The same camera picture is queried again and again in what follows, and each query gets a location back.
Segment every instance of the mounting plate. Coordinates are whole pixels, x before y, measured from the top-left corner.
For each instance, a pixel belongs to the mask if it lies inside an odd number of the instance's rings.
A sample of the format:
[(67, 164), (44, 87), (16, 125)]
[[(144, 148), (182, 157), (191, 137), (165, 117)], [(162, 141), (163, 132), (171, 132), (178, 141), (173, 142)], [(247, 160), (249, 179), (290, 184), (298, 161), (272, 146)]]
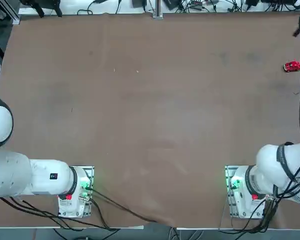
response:
[(245, 182), (248, 166), (226, 165), (225, 179), (230, 216), (241, 219), (262, 219), (264, 198), (256, 199), (249, 193)]
[(91, 216), (92, 191), (82, 188), (82, 185), (93, 188), (95, 167), (72, 166), (77, 173), (77, 184), (71, 199), (58, 198), (58, 215), (65, 218), (83, 218)]

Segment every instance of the white cylinder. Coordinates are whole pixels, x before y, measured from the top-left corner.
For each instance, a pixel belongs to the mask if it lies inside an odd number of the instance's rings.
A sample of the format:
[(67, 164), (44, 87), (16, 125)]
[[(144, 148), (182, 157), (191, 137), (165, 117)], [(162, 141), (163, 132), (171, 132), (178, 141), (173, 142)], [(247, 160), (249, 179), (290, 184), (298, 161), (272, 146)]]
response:
[[(283, 170), (280, 162), (277, 161), (277, 149), (278, 146), (276, 145), (265, 145), (262, 147), (256, 155), (256, 165), (259, 172), (268, 180), (267, 183), (265, 180), (259, 181), (259, 187), (266, 191), (268, 190), (266, 186), (269, 183), (274, 184), (279, 188), (280, 193), (287, 187), (290, 179)], [(284, 155), (286, 164), (294, 175), (300, 167), (300, 143), (284, 146)]]
[(21, 195), (66, 194), (74, 184), (69, 166), (54, 159), (30, 159), (31, 180)]
[(31, 164), (27, 156), (0, 150), (0, 197), (19, 195), (31, 177)]

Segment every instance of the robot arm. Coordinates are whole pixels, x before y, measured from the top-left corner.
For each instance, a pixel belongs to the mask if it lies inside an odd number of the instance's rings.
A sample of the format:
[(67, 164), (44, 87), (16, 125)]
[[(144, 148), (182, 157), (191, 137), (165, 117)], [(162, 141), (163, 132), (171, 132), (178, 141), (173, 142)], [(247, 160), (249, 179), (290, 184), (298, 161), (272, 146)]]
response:
[[(230, 187), (239, 218), (250, 218), (266, 196), (278, 197), (287, 187), (286, 196), (300, 204), (300, 143), (265, 145), (256, 155), (256, 165), (240, 166), (231, 178)], [(264, 204), (256, 212), (262, 212)]]
[[(13, 115), (0, 99), (0, 147), (13, 131)], [(68, 166), (54, 159), (29, 159), (23, 154), (0, 149), (0, 197), (20, 195), (58, 195), (59, 214), (82, 218), (91, 214), (89, 201), (93, 183), (86, 167)]]

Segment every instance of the brown table surface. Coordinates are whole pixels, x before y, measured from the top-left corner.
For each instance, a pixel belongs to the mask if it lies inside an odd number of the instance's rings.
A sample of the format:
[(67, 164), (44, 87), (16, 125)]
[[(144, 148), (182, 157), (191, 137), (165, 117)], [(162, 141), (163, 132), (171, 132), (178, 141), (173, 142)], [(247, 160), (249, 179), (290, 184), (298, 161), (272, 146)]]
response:
[[(0, 98), (14, 114), (5, 148), (94, 165), (95, 187), (133, 211), (218, 228), (225, 165), (254, 164), (265, 144), (300, 141), (296, 14), (64, 16), (14, 26)], [(55, 196), (26, 197), (57, 212)], [(145, 222), (100, 201), (111, 226)], [(84, 221), (100, 224), (97, 211)], [(283, 201), (273, 228), (300, 229)], [(245, 220), (235, 220), (235, 227)], [(0, 227), (55, 226), (0, 201)], [(226, 207), (222, 228), (230, 228)]]

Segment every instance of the metal frame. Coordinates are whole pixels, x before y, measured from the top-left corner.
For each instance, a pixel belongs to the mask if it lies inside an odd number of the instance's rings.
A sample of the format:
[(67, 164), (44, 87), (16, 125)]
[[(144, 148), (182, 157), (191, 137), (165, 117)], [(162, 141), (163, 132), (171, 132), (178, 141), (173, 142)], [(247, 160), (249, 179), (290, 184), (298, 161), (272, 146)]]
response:
[(12, 19), (13, 25), (18, 25), (20, 23), (20, 16), (16, 12), (16, 10), (8, 3), (7, 0), (0, 0), (0, 5), (4, 9), (4, 11), (10, 16)]
[(152, 17), (154, 19), (164, 19), (164, 16), (161, 12), (161, 0), (155, 0), (155, 7)]

